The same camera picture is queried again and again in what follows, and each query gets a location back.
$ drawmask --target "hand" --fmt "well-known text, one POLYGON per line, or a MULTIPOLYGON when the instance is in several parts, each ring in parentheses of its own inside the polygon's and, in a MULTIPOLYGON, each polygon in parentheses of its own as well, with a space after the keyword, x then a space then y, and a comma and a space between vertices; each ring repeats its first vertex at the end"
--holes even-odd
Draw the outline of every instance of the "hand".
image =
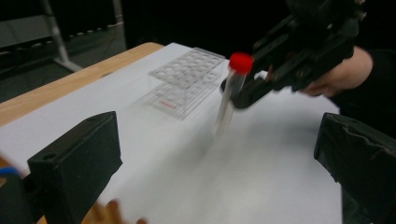
POLYGON ((355 47, 351 58, 344 59, 328 73, 299 91, 310 96, 333 97, 341 91, 359 87, 372 69, 373 59, 370 54, 364 49, 355 47))

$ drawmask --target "red cap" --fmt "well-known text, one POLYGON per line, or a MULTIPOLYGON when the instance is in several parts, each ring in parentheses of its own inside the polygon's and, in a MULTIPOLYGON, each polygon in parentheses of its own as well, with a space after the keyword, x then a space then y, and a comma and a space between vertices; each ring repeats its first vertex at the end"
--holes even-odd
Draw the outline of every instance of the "red cap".
POLYGON ((247 75, 253 66, 253 57, 244 52, 233 53, 230 57, 229 66, 235 70, 236 74, 247 75))

